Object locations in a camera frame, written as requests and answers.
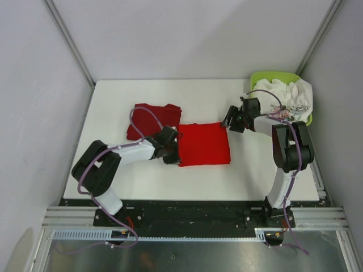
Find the bright red kungfu t-shirt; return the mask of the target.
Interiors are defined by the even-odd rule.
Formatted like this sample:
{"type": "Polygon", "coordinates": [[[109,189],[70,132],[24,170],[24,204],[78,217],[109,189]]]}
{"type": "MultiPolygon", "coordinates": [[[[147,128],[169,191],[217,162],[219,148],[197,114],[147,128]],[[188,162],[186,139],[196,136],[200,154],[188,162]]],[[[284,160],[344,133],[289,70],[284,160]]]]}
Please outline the bright red kungfu t-shirt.
{"type": "Polygon", "coordinates": [[[181,124],[179,141],[180,167],[230,164],[227,130],[219,122],[181,124]]]}

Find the dark red shirt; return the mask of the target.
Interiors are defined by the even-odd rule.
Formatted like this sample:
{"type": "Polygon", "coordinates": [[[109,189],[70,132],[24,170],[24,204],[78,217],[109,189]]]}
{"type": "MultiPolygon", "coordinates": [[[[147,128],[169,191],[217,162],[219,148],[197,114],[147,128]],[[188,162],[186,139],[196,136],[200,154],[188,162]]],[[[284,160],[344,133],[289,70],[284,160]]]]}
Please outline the dark red shirt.
{"type": "Polygon", "coordinates": [[[147,108],[151,111],[163,127],[168,125],[179,129],[182,115],[182,109],[179,106],[173,104],[155,106],[141,103],[136,104],[134,107],[138,109],[132,113],[132,122],[144,136],[150,136],[154,133],[160,132],[162,128],[151,113],[144,109],[140,109],[140,107],[147,108]]]}

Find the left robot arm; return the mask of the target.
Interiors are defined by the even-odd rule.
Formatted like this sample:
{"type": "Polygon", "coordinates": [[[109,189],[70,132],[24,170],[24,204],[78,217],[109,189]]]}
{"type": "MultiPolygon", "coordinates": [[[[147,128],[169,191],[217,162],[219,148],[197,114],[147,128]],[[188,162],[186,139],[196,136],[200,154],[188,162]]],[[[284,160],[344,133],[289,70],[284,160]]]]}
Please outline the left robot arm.
{"type": "Polygon", "coordinates": [[[105,209],[105,219],[112,226],[125,221],[123,203],[111,185],[118,168],[122,165],[153,159],[163,159],[165,164],[180,164],[179,140],[183,133],[165,126],[154,135],[122,145],[107,145],[93,141],[71,170],[78,182],[78,193],[91,196],[105,209]]]}

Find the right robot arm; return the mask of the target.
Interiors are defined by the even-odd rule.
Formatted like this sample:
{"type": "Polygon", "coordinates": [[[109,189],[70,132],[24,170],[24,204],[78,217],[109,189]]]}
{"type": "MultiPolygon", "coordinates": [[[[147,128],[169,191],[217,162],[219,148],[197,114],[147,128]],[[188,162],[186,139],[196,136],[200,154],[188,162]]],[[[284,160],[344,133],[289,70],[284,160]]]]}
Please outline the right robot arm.
{"type": "Polygon", "coordinates": [[[267,227],[275,227],[282,220],[288,221],[290,195],[297,175],[314,161],[313,144],[305,122],[289,122],[275,114],[261,114],[257,98],[241,98],[241,101],[241,107],[229,107],[222,126],[238,133],[250,130],[272,138],[277,171],[272,189],[265,197],[261,219],[267,227]]]}

